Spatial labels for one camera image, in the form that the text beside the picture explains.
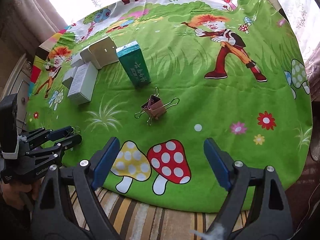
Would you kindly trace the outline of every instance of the yellow mushroom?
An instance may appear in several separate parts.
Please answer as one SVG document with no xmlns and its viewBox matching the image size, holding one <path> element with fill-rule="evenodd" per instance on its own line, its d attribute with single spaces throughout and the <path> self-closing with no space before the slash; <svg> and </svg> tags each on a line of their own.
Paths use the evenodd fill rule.
<svg viewBox="0 0 320 240">
<path fill-rule="evenodd" d="M 147 157 L 137 148 L 132 141 L 126 141 L 112 165 L 111 172 L 123 177 L 116 185 L 117 191 L 125 194 L 128 192 L 132 179 L 145 181 L 151 175 L 150 163 Z"/>
</svg>

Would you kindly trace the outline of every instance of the white flower center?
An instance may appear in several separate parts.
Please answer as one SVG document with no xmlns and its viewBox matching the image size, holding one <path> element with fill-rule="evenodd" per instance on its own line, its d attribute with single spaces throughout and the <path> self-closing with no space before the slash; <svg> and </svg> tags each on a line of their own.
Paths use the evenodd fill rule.
<svg viewBox="0 0 320 240">
<path fill-rule="evenodd" d="M 263 118 L 262 121 L 263 121 L 264 123 L 270 123 L 270 119 L 267 118 L 267 117 Z"/>
</svg>

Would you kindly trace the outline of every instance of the silver screw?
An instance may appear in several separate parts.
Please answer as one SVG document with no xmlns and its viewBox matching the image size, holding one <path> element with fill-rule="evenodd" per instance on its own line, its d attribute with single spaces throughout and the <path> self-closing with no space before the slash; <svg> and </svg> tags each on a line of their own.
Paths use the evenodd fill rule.
<svg viewBox="0 0 320 240">
<path fill-rule="evenodd" d="M 241 162 L 241 161 L 235 161 L 235 166 L 236 166 L 236 167 L 242 167 L 242 166 L 243 166 L 243 162 Z"/>
<path fill-rule="evenodd" d="M 85 167 L 89 164 L 89 162 L 87 160 L 82 160 L 80 161 L 80 166 Z"/>
<path fill-rule="evenodd" d="M 55 165 L 55 164 L 52 164 L 52 165 L 50 166 L 50 168 L 49 168 L 50 171 L 54 171 L 54 170 L 56 170 L 56 169 L 57 169 L 57 165 Z"/>
<path fill-rule="evenodd" d="M 267 171 L 274 172 L 274 171 L 275 171 L 275 168 L 272 167 L 272 166 L 268 166 L 268 167 L 267 167 Z"/>
</svg>

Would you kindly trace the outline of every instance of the cartoon tablecloth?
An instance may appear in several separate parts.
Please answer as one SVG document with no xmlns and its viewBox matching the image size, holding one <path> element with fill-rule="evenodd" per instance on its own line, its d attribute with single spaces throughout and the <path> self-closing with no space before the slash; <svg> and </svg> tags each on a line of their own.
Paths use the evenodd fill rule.
<svg viewBox="0 0 320 240">
<path fill-rule="evenodd" d="M 135 89 L 120 63 L 108 65 L 91 102 L 76 106 L 63 75 L 76 53 L 107 36 L 118 47 L 137 40 L 152 82 Z M 219 210 L 227 192 L 204 156 L 208 137 L 247 166 L 274 166 L 284 188 L 305 163 L 312 129 L 306 72 L 289 23 L 267 0 L 119 1 L 43 43 L 31 82 L 29 128 L 79 126 L 83 141 L 66 152 L 67 166 L 118 137 L 122 147 L 104 186 L 145 203 Z M 134 114 L 155 87 L 164 104 L 180 102 L 148 126 L 146 114 Z"/>
</svg>

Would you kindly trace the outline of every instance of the white cardboard box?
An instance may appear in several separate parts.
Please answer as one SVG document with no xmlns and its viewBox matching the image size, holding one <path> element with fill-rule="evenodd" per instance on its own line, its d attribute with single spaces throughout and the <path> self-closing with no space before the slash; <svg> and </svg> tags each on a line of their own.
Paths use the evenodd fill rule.
<svg viewBox="0 0 320 240">
<path fill-rule="evenodd" d="M 85 63 L 92 62 L 97 69 L 102 69 L 106 65 L 119 61 L 116 48 L 113 40 L 106 37 L 83 48 L 80 55 Z"/>
<path fill-rule="evenodd" d="M 84 64 L 83 59 L 80 56 L 80 53 L 75 54 L 71 60 L 71 67 L 80 67 Z"/>
<path fill-rule="evenodd" d="M 68 98 L 76 105 L 90 102 L 97 75 L 98 70 L 91 62 L 78 67 L 68 93 Z"/>
<path fill-rule="evenodd" d="M 77 69 L 78 67 L 73 67 L 64 74 L 62 79 L 62 85 L 64 85 L 66 88 L 70 89 L 73 78 L 76 75 Z"/>
</svg>

